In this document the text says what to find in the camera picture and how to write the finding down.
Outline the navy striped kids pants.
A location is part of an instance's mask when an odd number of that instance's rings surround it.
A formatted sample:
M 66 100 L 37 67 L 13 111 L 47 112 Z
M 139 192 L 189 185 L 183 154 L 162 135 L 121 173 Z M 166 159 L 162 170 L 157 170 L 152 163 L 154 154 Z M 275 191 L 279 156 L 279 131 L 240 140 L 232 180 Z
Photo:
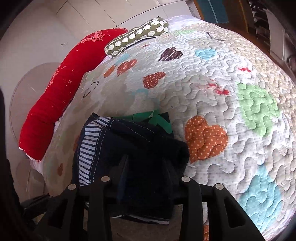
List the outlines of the navy striped kids pants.
M 72 181 L 88 186 L 108 176 L 112 217 L 168 225 L 188 161 L 187 144 L 175 139 L 168 113 L 93 113 L 80 132 Z

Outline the red long pillow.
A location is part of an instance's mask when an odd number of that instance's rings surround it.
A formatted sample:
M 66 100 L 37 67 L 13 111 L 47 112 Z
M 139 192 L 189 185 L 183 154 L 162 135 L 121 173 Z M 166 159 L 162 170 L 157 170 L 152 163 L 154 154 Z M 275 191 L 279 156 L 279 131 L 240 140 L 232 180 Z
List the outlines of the red long pillow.
M 126 32 L 125 28 L 115 28 L 91 33 L 67 54 L 22 126 L 18 146 L 31 160 L 40 162 L 43 159 L 55 123 L 73 99 L 83 75 L 104 60 L 104 47 Z

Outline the heart patterned quilt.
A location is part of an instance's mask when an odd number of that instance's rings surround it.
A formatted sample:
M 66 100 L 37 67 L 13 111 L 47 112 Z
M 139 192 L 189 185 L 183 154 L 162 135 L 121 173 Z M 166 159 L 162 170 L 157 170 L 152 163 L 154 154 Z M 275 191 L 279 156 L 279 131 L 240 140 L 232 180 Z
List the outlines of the heart patterned quilt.
M 185 173 L 222 183 L 266 240 L 295 213 L 295 84 L 252 42 L 195 18 L 171 18 L 169 32 L 141 41 L 84 74 L 43 158 L 52 195 L 70 183 L 74 146 L 92 113 L 168 113 L 176 139 L 186 124 L 225 134 L 219 154 L 202 152 Z

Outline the round beige headboard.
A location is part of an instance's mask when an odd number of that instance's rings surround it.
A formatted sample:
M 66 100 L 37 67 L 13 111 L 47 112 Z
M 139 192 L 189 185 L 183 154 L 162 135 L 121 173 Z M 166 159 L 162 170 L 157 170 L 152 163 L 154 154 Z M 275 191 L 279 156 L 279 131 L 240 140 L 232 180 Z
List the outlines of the round beige headboard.
M 11 131 L 16 142 L 19 141 L 22 126 L 30 109 L 45 92 L 59 65 L 59 62 L 40 64 L 29 70 L 17 83 L 9 110 Z

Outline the cluttered white shelf unit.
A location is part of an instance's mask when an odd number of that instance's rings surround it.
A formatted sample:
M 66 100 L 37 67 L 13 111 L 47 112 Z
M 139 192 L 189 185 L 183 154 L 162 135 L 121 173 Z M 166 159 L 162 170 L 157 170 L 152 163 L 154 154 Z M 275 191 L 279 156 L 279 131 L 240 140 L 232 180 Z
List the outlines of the cluttered white shelf unit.
M 295 12 L 284 1 L 249 1 L 256 33 L 269 32 L 269 52 L 295 81 Z

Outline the olive white dotted pillow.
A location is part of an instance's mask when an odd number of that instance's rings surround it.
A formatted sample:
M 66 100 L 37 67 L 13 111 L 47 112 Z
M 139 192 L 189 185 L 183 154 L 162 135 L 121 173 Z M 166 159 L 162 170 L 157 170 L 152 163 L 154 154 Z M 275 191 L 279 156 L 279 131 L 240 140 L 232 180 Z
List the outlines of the olive white dotted pillow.
M 159 37 L 168 31 L 168 21 L 158 16 L 110 41 L 104 48 L 105 54 L 114 58 L 131 45 L 141 40 Z

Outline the wooden framed teal door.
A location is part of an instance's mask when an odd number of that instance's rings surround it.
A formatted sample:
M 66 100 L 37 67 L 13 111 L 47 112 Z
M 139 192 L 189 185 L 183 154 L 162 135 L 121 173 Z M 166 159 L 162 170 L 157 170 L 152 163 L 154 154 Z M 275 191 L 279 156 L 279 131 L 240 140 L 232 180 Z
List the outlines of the wooden framed teal door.
M 248 32 L 243 1 L 193 1 L 202 20 Z

